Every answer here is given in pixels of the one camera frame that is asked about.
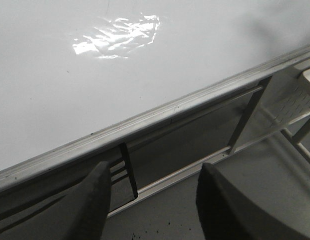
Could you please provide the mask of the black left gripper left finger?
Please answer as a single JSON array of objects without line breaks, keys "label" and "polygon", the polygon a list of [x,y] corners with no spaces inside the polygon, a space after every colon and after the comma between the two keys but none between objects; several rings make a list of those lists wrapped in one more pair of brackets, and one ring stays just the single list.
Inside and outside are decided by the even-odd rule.
[{"label": "black left gripper left finger", "polygon": [[99,240],[110,200],[111,173],[103,161],[62,200],[4,231],[0,240]]}]

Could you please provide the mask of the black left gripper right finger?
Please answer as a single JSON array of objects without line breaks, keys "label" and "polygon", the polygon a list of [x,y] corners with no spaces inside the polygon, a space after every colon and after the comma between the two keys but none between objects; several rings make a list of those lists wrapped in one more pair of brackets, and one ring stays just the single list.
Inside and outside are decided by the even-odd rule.
[{"label": "black left gripper right finger", "polygon": [[211,163],[200,170],[196,206],[207,240],[307,240],[244,195]]}]

